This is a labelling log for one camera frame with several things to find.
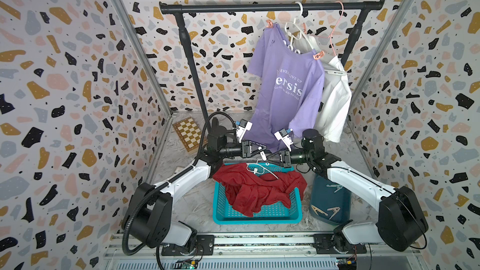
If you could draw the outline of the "red garment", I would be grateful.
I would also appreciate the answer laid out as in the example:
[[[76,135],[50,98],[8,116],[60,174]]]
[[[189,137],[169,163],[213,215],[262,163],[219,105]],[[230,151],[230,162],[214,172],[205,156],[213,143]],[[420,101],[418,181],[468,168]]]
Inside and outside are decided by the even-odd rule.
[[[253,217],[263,206],[278,202],[285,208],[290,208],[290,194],[295,189],[303,199],[307,182],[302,174],[295,171],[272,171],[279,179],[270,173],[256,176],[246,170],[246,164],[224,165],[213,175],[213,180],[224,187],[227,202],[233,210]]]

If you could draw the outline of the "purple garment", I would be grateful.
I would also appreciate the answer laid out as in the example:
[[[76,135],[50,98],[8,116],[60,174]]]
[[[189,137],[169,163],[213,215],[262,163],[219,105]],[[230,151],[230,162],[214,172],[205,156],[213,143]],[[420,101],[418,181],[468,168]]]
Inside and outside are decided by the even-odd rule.
[[[325,82],[316,50],[291,47],[285,30],[274,23],[257,42],[247,71],[261,79],[247,140],[277,151],[286,146],[275,136],[278,131],[290,130],[291,138],[298,139],[314,128]]]

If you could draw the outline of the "white printed t-shirt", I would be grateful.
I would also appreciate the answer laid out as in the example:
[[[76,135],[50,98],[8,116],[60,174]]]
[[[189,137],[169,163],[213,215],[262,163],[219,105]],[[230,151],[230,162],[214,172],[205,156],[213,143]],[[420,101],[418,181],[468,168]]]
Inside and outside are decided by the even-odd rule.
[[[309,36],[315,51],[321,48],[316,38]],[[325,53],[320,59],[324,70],[345,71],[338,55]],[[317,114],[314,128],[324,136],[327,141],[338,143],[345,126],[346,117],[350,108],[352,92],[348,85],[348,75],[324,75],[324,88],[322,92],[321,107]]]

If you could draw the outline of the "white plastic hangers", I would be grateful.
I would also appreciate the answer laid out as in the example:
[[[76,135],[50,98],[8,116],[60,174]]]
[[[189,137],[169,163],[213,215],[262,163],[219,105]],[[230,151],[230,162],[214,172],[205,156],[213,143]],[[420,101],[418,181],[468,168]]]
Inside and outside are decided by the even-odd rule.
[[[299,6],[299,16],[295,16],[293,20],[284,23],[284,32],[287,36],[287,47],[296,54],[307,53],[315,49],[310,37],[306,34],[306,28],[300,25],[300,16],[303,14],[303,5],[296,1]]]

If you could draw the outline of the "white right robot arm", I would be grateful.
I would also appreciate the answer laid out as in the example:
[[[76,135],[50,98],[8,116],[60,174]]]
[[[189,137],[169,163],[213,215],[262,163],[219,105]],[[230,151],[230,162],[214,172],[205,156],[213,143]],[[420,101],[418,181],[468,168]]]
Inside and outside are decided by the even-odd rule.
[[[385,244],[403,252],[426,236],[428,223],[409,187],[393,187],[355,170],[325,151],[324,138],[315,129],[303,132],[300,148],[294,147],[289,130],[282,129],[274,135],[286,145],[278,152],[281,166],[306,164],[317,175],[351,191],[377,211],[376,221],[349,220],[335,228],[329,244],[337,252],[348,253],[356,245],[370,244]]]

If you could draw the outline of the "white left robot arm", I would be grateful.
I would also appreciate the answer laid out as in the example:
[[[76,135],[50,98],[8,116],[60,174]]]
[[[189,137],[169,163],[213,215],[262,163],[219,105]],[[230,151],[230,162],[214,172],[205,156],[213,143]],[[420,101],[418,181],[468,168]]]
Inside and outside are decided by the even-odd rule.
[[[122,251],[131,256],[143,249],[178,246],[185,253],[196,247],[197,231],[172,220],[173,206],[198,184],[213,177],[226,158],[250,158],[266,146],[244,139],[252,123],[232,121],[232,128],[221,126],[219,112],[206,120],[193,161],[164,181],[142,183],[132,195],[122,222]]]

